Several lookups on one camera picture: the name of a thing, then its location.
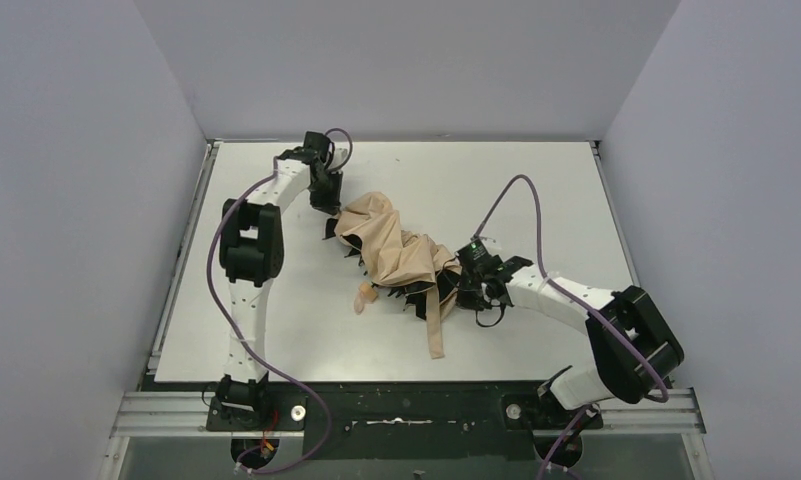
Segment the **black and beige umbrella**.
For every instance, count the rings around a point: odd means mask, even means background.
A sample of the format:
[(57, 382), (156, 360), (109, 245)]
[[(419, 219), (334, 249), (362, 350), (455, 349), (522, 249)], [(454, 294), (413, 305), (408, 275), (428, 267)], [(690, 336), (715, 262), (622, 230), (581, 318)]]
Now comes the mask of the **black and beige umbrella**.
[(455, 255), (429, 235), (405, 229), (399, 210), (381, 192), (366, 193), (330, 217), (325, 237), (345, 245), (364, 269), (354, 312), (362, 313), (381, 290), (402, 297), (426, 324), (430, 357), (443, 358), (442, 324), (457, 304), (463, 273)]

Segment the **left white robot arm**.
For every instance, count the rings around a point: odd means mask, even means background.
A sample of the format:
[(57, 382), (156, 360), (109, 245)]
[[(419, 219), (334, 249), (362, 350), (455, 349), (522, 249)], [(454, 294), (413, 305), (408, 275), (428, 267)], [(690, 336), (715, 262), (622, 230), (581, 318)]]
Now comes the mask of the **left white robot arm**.
[(301, 145), (272, 160), (271, 173), (222, 207), (206, 261), (206, 280), (213, 266), (223, 270), (230, 299), (212, 297), (231, 328), (229, 357), (216, 388), (226, 408), (262, 413), (271, 407), (264, 358), (270, 289), (284, 262), (282, 215), (301, 194), (311, 207), (333, 216), (340, 210), (343, 172), (333, 163), (336, 148), (328, 132), (308, 131)]

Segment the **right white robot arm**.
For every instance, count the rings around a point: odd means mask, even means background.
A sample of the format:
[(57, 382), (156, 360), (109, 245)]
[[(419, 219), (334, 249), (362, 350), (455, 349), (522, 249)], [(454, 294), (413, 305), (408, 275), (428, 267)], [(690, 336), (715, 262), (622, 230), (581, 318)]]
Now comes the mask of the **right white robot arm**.
[(588, 339), (591, 362), (565, 366), (538, 390), (566, 410), (612, 398), (629, 404), (659, 400), (658, 389), (685, 358), (655, 302), (638, 286), (615, 291), (583, 285), (545, 273), (524, 257), (503, 260), (479, 238), (457, 256), (459, 306), (535, 311)]

